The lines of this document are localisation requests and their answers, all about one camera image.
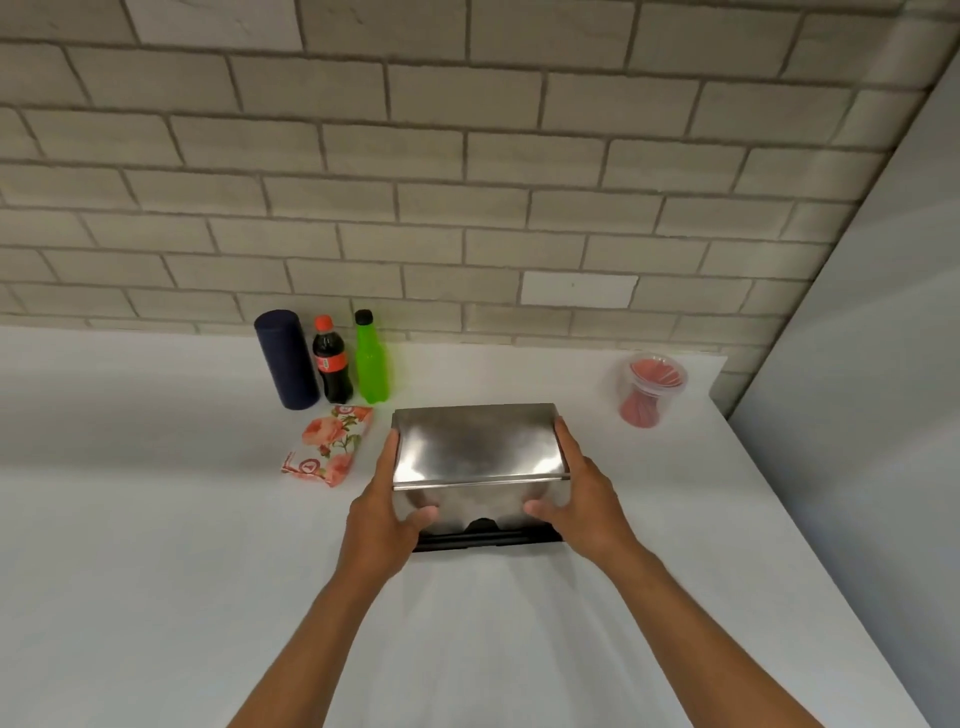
stainless steel napkin dispenser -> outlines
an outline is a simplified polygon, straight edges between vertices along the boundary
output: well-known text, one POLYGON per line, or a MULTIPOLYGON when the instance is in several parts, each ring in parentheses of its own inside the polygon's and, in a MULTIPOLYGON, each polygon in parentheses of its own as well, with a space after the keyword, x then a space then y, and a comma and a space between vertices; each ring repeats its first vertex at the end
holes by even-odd
POLYGON ((398 409, 397 515, 439 506, 430 534, 460 533, 480 520, 501 532, 543 526, 523 512, 523 503, 548 497, 562 505, 570 498, 556 417, 557 408, 547 403, 398 409))

person's right hand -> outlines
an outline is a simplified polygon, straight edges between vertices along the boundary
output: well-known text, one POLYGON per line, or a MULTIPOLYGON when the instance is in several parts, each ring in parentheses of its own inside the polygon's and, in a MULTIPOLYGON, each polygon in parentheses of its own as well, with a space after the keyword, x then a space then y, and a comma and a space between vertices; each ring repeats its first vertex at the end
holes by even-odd
POLYGON ((550 523, 574 551, 606 571, 625 551, 642 546, 610 479, 580 452, 563 418, 557 418, 554 428, 570 468, 570 501, 557 506, 549 500, 528 500, 523 510, 550 523))

brick wall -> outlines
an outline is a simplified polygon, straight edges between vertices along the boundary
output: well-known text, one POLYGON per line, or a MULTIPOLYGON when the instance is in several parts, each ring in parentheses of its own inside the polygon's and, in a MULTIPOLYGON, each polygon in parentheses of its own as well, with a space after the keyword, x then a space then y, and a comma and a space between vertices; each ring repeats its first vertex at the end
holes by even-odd
POLYGON ((730 407, 950 0, 4 0, 0 324, 725 352, 730 407))

pink plastic item in container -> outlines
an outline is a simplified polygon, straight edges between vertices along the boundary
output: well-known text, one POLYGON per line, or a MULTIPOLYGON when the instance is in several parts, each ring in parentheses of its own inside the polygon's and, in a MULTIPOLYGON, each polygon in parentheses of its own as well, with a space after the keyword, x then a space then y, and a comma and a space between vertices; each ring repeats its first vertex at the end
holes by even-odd
POLYGON ((620 378, 620 417, 634 427, 653 427, 686 386, 686 370, 669 356, 643 352, 620 378))

white countertop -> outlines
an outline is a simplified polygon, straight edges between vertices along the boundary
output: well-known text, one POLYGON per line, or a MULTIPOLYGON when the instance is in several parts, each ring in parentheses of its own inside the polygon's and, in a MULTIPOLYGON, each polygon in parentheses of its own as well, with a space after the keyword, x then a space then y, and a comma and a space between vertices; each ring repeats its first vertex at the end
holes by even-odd
MULTIPOLYGON (((707 397, 616 416, 625 352, 392 345, 348 480, 278 472, 255 339, 0 328, 5 728, 222 728, 333 568, 393 407, 554 401, 642 540, 828 728, 926 726, 707 397)), ((328 726, 688 726, 612 586, 564 545, 416 554, 374 603, 328 726)))

